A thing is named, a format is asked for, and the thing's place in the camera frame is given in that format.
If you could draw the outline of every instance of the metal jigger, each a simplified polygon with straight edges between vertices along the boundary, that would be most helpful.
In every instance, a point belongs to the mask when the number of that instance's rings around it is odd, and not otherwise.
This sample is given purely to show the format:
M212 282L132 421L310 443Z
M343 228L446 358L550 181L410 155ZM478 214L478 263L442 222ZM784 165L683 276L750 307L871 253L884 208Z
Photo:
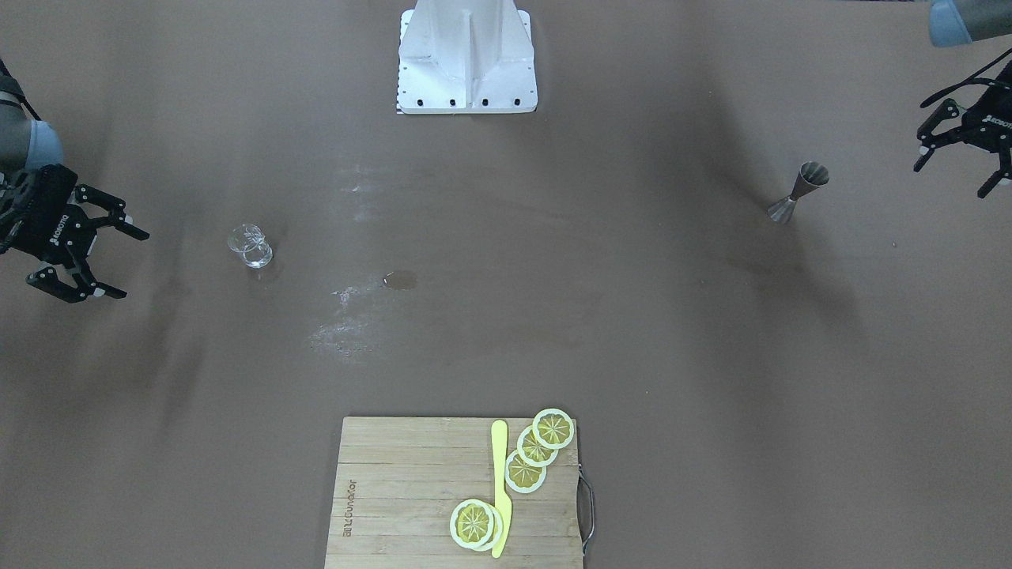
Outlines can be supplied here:
M794 180L794 189L790 195L770 206L766 210L766 214L778 224L789 222L797 200L803 195L808 195L826 185L827 182L829 182L829 170L826 169L826 166L818 162L802 164L802 168L797 171L797 179Z

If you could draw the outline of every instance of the brand logo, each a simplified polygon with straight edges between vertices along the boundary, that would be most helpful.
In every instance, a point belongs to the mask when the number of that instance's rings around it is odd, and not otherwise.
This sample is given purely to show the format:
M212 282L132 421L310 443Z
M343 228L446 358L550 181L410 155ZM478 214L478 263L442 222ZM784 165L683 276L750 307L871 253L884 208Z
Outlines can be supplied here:
M63 228L64 228L64 226L67 225L67 220L69 220L69 219L70 219L70 216L64 216L64 217L60 218L60 223L57 224L57 230L53 234L53 237L50 238L50 243L52 243L54 245L59 245L60 244L60 234L63 233Z
M344 508L344 532L341 534L343 538L351 537L351 523L354 521L352 519L355 511L355 481L348 481L348 505Z
M1001 118L995 118L994 116L992 116L990 114L984 117L984 121L985 123L994 123L995 125L998 125L999 127L1005 127L1006 129L1012 129L1012 123L1009 123L1008 120L1002 120Z

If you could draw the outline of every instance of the cutting board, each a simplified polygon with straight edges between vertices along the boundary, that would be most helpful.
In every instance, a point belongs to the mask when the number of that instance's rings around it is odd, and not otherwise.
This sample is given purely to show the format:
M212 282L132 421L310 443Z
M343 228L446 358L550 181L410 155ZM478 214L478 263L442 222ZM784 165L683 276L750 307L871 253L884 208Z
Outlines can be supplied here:
M530 494L507 492L513 520L499 559L449 536L461 500L494 503L495 419L345 417L325 569L580 569L577 439ZM506 419L509 452L533 419Z

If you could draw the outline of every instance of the yellow knife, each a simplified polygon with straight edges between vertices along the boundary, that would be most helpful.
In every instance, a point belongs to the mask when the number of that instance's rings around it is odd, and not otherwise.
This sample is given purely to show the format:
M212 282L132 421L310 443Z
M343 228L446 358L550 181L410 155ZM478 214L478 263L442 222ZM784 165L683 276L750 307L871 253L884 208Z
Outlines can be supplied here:
M506 444L509 440L509 427L506 421L498 419L492 423L492 486L496 492L496 509L503 516L503 534L492 548L492 557L499 559L506 547L506 536L509 535L509 521L513 517L513 501L506 494Z

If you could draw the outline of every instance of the lime slice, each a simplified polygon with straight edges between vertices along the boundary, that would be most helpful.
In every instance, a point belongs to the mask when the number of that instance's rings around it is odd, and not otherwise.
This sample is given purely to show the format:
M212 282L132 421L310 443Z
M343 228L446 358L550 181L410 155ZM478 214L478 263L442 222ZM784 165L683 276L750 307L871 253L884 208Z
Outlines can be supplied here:
M495 506L492 506L492 521L493 525L495 526L495 530L492 532L492 538L490 538L489 542L484 546L475 548L475 551L489 551L490 549L495 547L496 542L498 542L499 538L502 537L503 516L501 513L499 513L499 510L496 509Z
M482 500L465 500L449 516L449 535L465 549L484 546L492 538L492 506Z
M534 438L553 451L563 449L573 440L576 424L562 409L545 409L534 415Z
M523 462L532 467L546 467L559 456L559 451L545 449L534 438L534 425L520 432L520 436L516 439L516 452Z
M544 467L532 467L523 462L520 455L513 451L506 458L506 484L514 492L529 494L544 484L544 475L549 469Z

